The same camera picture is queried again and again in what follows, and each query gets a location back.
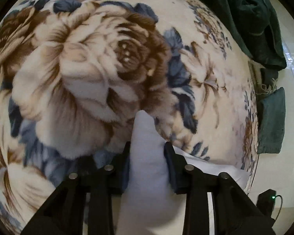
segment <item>black cable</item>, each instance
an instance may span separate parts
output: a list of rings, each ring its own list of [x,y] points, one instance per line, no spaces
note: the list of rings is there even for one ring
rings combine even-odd
[[[276,220],[278,219],[278,217],[279,217],[279,215],[280,215],[280,212],[281,212],[281,209],[282,209],[282,204],[283,204],[283,198],[282,198],[282,196],[281,196],[281,195],[277,195],[276,198],[277,198],[277,197],[280,197],[280,198],[281,198],[281,206],[280,206],[280,209],[279,209],[278,215],[277,215],[277,217],[275,218],[274,222],[276,222]]]

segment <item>white fabric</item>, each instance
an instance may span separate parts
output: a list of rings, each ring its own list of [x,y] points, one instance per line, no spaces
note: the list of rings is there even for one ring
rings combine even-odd
[[[139,111],[131,139],[129,185],[121,197],[116,235],[182,234],[186,196],[174,194],[170,187],[164,144],[153,118]],[[174,149],[187,163],[203,172],[218,175],[225,171],[245,188],[247,172],[229,165],[211,164]]]

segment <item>blanket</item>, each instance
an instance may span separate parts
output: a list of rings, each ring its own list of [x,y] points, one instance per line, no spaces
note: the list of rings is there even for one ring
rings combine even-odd
[[[145,110],[194,157],[250,175],[249,58],[199,0],[19,0],[0,24],[0,218],[14,234],[71,172],[121,153]]]

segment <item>floor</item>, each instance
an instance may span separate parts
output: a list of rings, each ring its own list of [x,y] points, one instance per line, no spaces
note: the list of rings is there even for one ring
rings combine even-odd
[[[281,213],[273,226],[277,235],[283,235],[294,222],[294,20],[278,0],[270,0],[281,28],[288,67],[279,72],[277,86],[284,87],[286,95],[285,135],[281,152],[261,154],[249,197],[256,203],[261,192],[271,188],[283,197]],[[272,217],[280,208],[277,198]]]

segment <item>silver bolt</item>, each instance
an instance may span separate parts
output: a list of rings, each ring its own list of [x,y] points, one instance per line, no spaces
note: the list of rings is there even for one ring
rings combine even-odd
[[[105,166],[106,171],[111,171],[113,169],[114,169],[113,165],[108,164],[108,165]]]
[[[230,178],[230,175],[227,174],[226,172],[221,172],[219,175],[220,175],[221,178],[223,178],[223,179],[228,179],[228,178]]]
[[[73,172],[69,175],[69,179],[77,179],[78,175],[77,173]]]
[[[185,165],[184,169],[186,169],[188,171],[192,171],[194,169],[194,166],[191,164],[187,164],[187,165]]]

